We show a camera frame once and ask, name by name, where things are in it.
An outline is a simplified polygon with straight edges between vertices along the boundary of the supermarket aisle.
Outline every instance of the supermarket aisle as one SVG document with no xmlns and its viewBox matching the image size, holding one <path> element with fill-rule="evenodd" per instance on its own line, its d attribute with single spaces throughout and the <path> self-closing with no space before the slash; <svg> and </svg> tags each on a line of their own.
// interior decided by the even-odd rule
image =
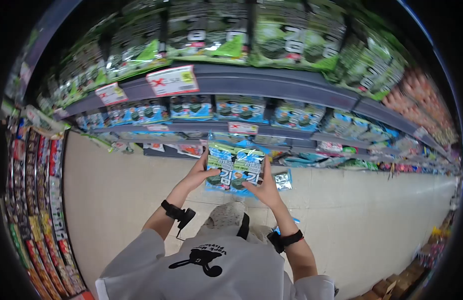
<svg viewBox="0 0 463 300">
<path fill-rule="evenodd" d="M 65 160 L 65 205 L 73 250 L 86 285 L 140 232 L 144 222 L 194 164 L 192 159 L 107 153 L 71 133 Z M 273 171 L 283 170 L 273 167 Z M 415 248 L 441 224 L 454 191 L 454 178 L 330 169 L 292 170 L 293 190 L 281 194 L 310 244 L 318 271 L 333 277 L 337 300 L 361 294 L 392 273 L 401 272 Z M 203 187 L 185 208 L 196 216 L 181 231 L 194 236 L 219 204 L 233 200 Z M 271 211 L 250 199 L 251 222 L 276 225 Z M 176 235 L 176 225 L 170 232 Z M 169 236 L 168 254 L 181 241 Z M 291 277 L 289 266 L 286 267 Z"/>
</svg>

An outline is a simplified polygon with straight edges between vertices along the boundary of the wrist strap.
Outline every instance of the wrist strap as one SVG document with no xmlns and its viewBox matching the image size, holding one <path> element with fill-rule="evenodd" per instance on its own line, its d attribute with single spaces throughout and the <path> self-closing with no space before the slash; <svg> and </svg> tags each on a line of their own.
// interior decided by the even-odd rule
<svg viewBox="0 0 463 300">
<path fill-rule="evenodd" d="M 301 230 L 298 230 L 297 233 L 288 237 L 281 237 L 278 232 L 273 231 L 269 233 L 267 237 L 275 247 L 276 252 L 282 253 L 285 250 L 285 247 L 302 240 L 303 234 L 301 233 Z"/>
<path fill-rule="evenodd" d="M 186 211 L 184 209 L 180 209 L 173 204 L 168 203 L 168 201 L 163 200 L 161 203 L 161 207 L 163 207 L 166 211 L 166 215 L 172 219 L 178 220 L 178 234 L 176 235 L 176 238 L 179 240 L 180 239 L 178 236 L 180 235 L 181 230 L 193 219 L 195 216 L 195 211 L 188 208 Z"/>
</svg>

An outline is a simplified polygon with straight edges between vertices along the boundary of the hand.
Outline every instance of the hand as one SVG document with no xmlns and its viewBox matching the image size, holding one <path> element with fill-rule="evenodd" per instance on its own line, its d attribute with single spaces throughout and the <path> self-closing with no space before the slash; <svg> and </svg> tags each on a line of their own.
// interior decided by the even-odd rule
<svg viewBox="0 0 463 300">
<path fill-rule="evenodd" d="M 271 165 L 268 155 L 265 155 L 264 160 L 263 183 L 257 187 L 246 181 L 243 182 L 242 185 L 268 207 L 275 207 L 276 205 L 282 203 L 282 200 L 278 194 L 275 180 L 273 179 L 273 176 L 271 176 Z"/>
<path fill-rule="evenodd" d="M 208 159 L 208 148 L 205 148 L 200 159 L 195 163 L 189 173 L 183 178 L 175 188 L 185 190 L 187 193 L 199 187 L 203 181 L 210 176 L 216 176 L 221 173 L 219 169 L 210 169 L 206 171 L 206 161 Z"/>
</svg>

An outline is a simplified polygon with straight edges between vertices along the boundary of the person's left hand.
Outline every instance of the person's left hand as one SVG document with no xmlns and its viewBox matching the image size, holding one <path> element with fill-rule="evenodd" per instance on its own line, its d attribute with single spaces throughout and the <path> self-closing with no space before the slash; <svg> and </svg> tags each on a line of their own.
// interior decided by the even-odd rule
<svg viewBox="0 0 463 300">
<path fill-rule="evenodd" d="M 184 189 L 189 193 L 199 187 L 207 177 L 219 175 L 221 173 L 219 169 L 210 169 L 206 171 L 207 159 L 208 147 L 204 149 L 200 159 L 195 163 L 185 178 L 176 185 L 176 188 Z"/>
</svg>

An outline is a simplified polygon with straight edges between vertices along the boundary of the person's right hand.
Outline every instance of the person's right hand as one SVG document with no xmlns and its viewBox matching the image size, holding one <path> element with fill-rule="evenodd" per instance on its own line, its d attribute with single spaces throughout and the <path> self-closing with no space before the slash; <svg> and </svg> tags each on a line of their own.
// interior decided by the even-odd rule
<svg viewBox="0 0 463 300">
<path fill-rule="evenodd" d="M 273 179 L 273 176 L 271 176 L 271 165 L 268 155 L 265 155 L 264 160 L 264 176 L 262 184 L 260 186 L 254 186 L 252 183 L 246 181 L 243 182 L 242 185 L 268 207 L 274 207 L 277 204 L 282 203 L 282 201 L 278 194 L 275 180 Z"/>
</svg>

